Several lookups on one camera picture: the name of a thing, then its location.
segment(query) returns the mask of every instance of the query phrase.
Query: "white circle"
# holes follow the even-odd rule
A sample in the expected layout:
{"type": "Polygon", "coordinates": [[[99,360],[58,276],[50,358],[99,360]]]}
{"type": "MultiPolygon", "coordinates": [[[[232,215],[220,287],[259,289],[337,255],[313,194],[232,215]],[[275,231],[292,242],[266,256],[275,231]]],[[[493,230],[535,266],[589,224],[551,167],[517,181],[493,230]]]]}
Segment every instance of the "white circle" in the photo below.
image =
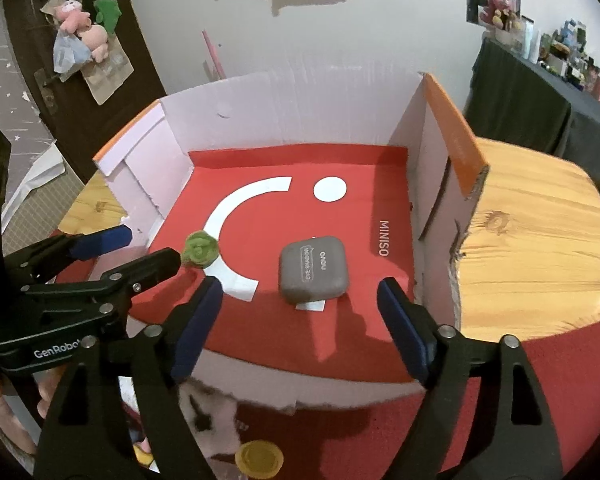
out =
{"type": "Polygon", "coordinates": [[[322,202],[336,202],[347,192],[347,183],[339,176],[327,176],[314,186],[314,196],[322,202]]]}

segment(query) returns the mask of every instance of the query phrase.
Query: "gray tablecloth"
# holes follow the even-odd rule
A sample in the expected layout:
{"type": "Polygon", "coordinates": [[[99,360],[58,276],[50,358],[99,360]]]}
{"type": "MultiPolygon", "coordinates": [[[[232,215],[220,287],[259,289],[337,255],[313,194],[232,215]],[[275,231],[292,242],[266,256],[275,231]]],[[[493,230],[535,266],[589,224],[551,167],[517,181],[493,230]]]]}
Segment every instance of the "gray tablecloth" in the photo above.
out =
{"type": "Polygon", "coordinates": [[[559,156],[600,181],[600,102],[488,38],[466,119],[479,137],[559,156]]]}

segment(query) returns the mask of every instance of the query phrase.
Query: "yellow lid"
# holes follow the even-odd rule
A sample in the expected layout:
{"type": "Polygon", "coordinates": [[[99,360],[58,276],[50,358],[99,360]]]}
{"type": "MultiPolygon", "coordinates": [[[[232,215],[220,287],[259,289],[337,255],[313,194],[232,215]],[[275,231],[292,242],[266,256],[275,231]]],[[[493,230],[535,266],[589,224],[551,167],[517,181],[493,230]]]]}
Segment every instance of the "yellow lid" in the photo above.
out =
{"type": "Polygon", "coordinates": [[[154,461],[154,456],[151,453],[145,453],[140,449],[138,444],[134,444],[134,451],[136,452],[136,459],[145,467],[149,467],[154,461]]]}
{"type": "Polygon", "coordinates": [[[253,440],[242,444],[235,453],[235,465],[255,480],[267,480],[277,475],[282,467],[284,456],[273,442],[253,440]]]}

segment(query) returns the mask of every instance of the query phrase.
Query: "pink plush toy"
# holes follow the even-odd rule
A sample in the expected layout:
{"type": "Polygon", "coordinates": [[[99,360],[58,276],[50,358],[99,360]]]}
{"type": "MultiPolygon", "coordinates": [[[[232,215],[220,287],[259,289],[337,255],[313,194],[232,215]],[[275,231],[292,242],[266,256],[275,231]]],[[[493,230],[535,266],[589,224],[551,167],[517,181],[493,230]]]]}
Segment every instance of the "pink plush toy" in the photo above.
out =
{"type": "Polygon", "coordinates": [[[69,0],[56,7],[56,18],[61,23],[60,29],[68,34],[75,34],[91,25],[88,12],[82,12],[82,4],[77,0],[69,0]]]}
{"type": "Polygon", "coordinates": [[[102,25],[91,25],[78,32],[82,42],[91,50],[91,57],[96,63],[102,63],[109,56],[109,35],[102,25]]]}
{"type": "Polygon", "coordinates": [[[500,29],[504,28],[501,15],[508,15],[511,11],[511,2],[509,0],[488,0],[489,7],[480,14],[480,19],[489,25],[494,25],[500,29]]]}

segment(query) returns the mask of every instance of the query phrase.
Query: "human hand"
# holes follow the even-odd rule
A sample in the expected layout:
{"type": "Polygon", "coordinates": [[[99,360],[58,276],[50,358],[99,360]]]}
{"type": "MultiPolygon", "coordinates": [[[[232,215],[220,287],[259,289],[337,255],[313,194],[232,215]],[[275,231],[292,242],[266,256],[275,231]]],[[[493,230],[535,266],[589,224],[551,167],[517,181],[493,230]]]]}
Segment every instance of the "human hand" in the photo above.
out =
{"type": "MultiPolygon", "coordinates": [[[[64,367],[53,368],[49,370],[42,381],[38,384],[38,390],[42,400],[38,403],[38,412],[42,417],[46,416],[46,412],[51,404],[53,394],[58,387],[64,367]]],[[[5,436],[11,440],[17,447],[28,454],[36,453],[36,444],[33,442],[27,430],[24,429],[22,423],[11,411],[10,406],[2,396],[2,383],[0,381],[0,429],[5,436]]]]}

